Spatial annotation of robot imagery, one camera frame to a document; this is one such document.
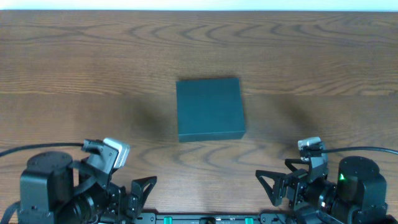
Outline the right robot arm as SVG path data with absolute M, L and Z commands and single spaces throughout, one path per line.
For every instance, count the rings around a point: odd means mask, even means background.
M 328 154 L 319 137 L 298 141 L 300 158 L 286 159 L 290 173 L 257 170 L 273 206 L 289 200 L 292 214 L 281 223 L 397 223 L 387 214 L 387 182 L 379 166 L 363 156 L 340 160 L 338 178 L 328 181 Z

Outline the dark green box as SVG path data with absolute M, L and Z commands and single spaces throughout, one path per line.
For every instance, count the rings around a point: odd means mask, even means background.
M 246 133 L 238 78 L 176 82 L 180 142 L 241 139 Z

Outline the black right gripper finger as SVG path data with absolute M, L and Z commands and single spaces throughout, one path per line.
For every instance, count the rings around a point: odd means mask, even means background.
M 301 159 L 286 159 L 285 160 L 285 166 L 292 172 L 295 172 L 298 170 L 294 164 L 302 164 L 302 165 L 309 165 L 308 161 L 303 161 Z
M 266 170 L 256 170 L 255 176 L 266 191 L 271 204 L 275 207 L 281 205 L 282 199 L 286 195 L 287 186 L 285 182 L 287 180 L 287 174 Z M 271 187 L 264 178 L 272 179 L 274 181 L 274 185 Z

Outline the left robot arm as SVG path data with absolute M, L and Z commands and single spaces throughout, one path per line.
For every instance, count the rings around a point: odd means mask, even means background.
M 9 223 L 134 223 L 157 178 L 131 182 L 131 189 L 112 183 L 125 165 L 128 144 L 106 138 L 76 143 L 88 157 L 74 160 L 66 152 L 43 152 L 31 157 L 20 177 L 20 200 L 1 218 Z

